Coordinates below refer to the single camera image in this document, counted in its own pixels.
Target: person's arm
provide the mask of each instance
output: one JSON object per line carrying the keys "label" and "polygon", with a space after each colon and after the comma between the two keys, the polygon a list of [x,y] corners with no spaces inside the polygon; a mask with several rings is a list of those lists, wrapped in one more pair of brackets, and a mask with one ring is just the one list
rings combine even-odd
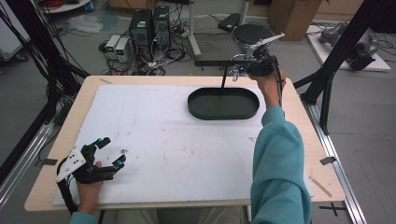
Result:
{"label": "person's arm", "polygon": [[285,120],[279,106],[276,78],[251,78],[258,81],[267,106],[254,149],[252,223],[309,223],[312,211],[304,184],[302,137]]}
{"label": "person's arm", "polygon": [[[101,167],[102,163],[97,162],[97,167]],[[99,202],[99,193],[102,182],[92,184],[81,184],[77,182],[79,206],[77,212],[74,212],[70,224],[93,224],[97,222],[97,217],[92,213]]]}

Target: round black stool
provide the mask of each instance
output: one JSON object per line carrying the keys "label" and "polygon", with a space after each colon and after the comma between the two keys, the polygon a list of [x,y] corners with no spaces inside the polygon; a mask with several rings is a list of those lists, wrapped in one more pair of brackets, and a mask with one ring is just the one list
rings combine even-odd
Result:
{"label": "round black stool", "polygon": [[260,40],[272,36],[273,34],[271,31],[258,24],[243,24],[233,29],[234,41],[242,46],[245,52],[245,60],[249,60],[251,58],[252,49],[250,46],[256,44]]}

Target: black oval tray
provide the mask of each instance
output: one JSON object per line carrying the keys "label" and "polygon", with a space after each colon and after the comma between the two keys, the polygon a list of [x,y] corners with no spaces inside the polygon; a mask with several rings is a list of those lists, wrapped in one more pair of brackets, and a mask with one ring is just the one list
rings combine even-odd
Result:
{"label": "black oval tray", "polygon": [[244,88],[201,88],[190,94],[188,105],[198,119],[250,119],[256,115],[260,101]]}

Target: teal sleeve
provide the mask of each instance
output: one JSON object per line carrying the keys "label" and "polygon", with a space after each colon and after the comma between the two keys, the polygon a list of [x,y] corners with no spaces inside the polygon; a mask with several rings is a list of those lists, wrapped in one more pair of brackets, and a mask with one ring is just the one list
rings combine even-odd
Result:
{"label": "teal sleeve", "polygon": [[253,157],[252,224],[310,223],[302,137],[280,106],[267,109],[262,126]]}
{"label": "teal sleeve", "polygon": [[96,224],[96,222],[96,216],[80,212],[74,212],[70,220],[70,224]]}

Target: desk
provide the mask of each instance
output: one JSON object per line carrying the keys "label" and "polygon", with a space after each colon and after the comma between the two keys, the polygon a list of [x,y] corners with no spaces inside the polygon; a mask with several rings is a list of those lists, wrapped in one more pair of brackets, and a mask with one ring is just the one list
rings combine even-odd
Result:
{"label": "desk", "polygon": [[[76,143],[79,128],[84,122],[92,100],[100,85],[181,85],[181,86],[219,86],[222,77],[87,77],[74,102],[64,126],[59,132],[52,150],[50,159],[60,161],[66,157]],[[226,87],[256,85],[255,81],[248,77],[240,77],[233,83],[231,78],[226,81]],[[341,202],[345,199],[345,193],[338,181],[332,166],[322,165],[319,161],[326,157],[318,136],[307,116],[298,94],[288,80],[284,90],[283,107],[287,120],[293,122],[300,130],[305,147],[305,170],[311,178],[311,185],[315,196],[313,202]],[[55,183],[56,166],[44,166],[32,188],[25,203],[27,211],[54,211],[64,210],[65,206],[52,204],[57,193]],[[107,204],[101,205],[101,209],[118,208],[149,208],[149,207],[180,207],[180,206],[216,206],[216,205],[248,205],[249,199],[239,201],[221,202],[183,202],[183,203],[131,203],[131,204]]]}

